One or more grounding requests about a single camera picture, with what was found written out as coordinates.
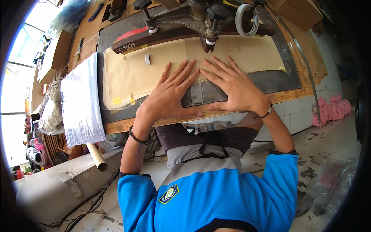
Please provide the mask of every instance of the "right hand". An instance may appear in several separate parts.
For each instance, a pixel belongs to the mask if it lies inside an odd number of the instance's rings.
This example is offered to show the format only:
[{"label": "right hand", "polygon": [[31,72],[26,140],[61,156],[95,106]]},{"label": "right hand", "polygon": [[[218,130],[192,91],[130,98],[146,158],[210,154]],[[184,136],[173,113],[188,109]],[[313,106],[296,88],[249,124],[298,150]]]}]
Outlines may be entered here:
[{"label": "right hand", "polygon": [[259,116],[264,116],[270,108],[269,98],[241,71],[230,56],[227,56],[227,60],[229,65],[218,60],[215,56],[212,57],[212,61],[216,65],[207,59],[203,60],[214,74],[200,69],[201,74],[228,95],[226,102],[211,103],[207,109],[231,112],[253,111]]}]

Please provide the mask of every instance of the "paper sheet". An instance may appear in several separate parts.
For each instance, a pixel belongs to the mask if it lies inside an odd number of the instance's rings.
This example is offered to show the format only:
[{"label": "paper sheet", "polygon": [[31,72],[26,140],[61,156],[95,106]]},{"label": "paper sheet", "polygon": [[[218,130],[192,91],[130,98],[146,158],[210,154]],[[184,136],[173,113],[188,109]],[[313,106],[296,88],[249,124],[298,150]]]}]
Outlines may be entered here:
[{"label": "paper sheet", "polygon": [[[145,54],[150,55],[150,65],[145,64]],[[187,59],[195,59],[197,67],[206,69],[202,59],[216,56],[226,62],[229,55],[245,73],[279,70],[284,67],[272,37],[243,38],[220,36],[214,52],[205,53],[198,37],[181,39],[143,48],[129,54],[116,54],[108,48],[104,56],[104,104],[108,110],[149,95],[157,84],[167,62],[172,62],[170,73]],[[199,80],[206,78],[200,75]]]}]

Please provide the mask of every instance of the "cardboard box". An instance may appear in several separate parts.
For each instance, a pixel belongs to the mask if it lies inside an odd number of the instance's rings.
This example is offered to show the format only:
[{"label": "cardboard box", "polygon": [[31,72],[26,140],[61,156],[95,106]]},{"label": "cardboard box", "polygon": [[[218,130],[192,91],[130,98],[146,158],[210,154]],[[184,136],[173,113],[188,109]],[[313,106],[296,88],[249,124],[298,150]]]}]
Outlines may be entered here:
[{"label": "cardboard box", "polygon": [[303,31],[307,31],[323,19],[312,0],[269,0],[273,9]]},{"label": "cardboard box", "polygon": [[43,65],[37,81],[41,84],[49,84],[58,69],[66,65],[67,53],[71,43],[72,34],[62,30],[57,38],[54,38],[46,49]]}]

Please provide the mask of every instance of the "paper tube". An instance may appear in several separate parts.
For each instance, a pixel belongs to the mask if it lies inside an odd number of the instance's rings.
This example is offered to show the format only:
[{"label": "paper tube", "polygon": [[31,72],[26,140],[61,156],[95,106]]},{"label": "paper tube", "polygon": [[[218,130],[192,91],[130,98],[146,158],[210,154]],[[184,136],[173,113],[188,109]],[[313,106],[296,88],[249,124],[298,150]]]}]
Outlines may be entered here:
[{"label": "paper tube", "polygon": [[93,157],[93,160],[95,162],[96,167],[99,171],[107,171],[108,170],[108,164],[103,159],[102,155],[99,153],[96,146],[92,143],[87,143],[86,146],[89,149],[90,155]]}]

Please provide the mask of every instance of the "emblem patch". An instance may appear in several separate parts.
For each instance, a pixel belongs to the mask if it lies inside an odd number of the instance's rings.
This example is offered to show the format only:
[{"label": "emblem patch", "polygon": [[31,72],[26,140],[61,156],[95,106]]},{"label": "emblem patch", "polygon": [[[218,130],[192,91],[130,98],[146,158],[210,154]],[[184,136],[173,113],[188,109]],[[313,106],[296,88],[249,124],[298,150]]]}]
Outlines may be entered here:
[{"label": "emblem patch", "polygon": [[164,193],[164,195],[162,195],[159,201],[162,204],[166,204],[169,200],[171,200],[178,193],[179,193],[178,184],[174,184],[167,189],[167,191]]}]

